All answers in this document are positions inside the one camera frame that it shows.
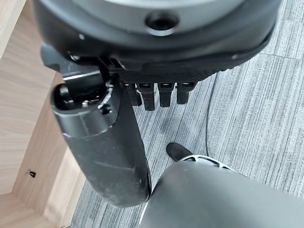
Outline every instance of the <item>robotic hand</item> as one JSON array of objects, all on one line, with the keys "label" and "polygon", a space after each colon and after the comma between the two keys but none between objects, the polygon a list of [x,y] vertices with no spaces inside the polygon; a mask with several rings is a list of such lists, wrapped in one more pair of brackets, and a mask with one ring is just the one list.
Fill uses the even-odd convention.
[{"label": "robotic hand", "polygon": [[269,42],[281,0],[36,0],[44,64],[65,84],[51,106],[92,186],[129,207],[151,193],[133,106],[185,104],[198,81]]}]

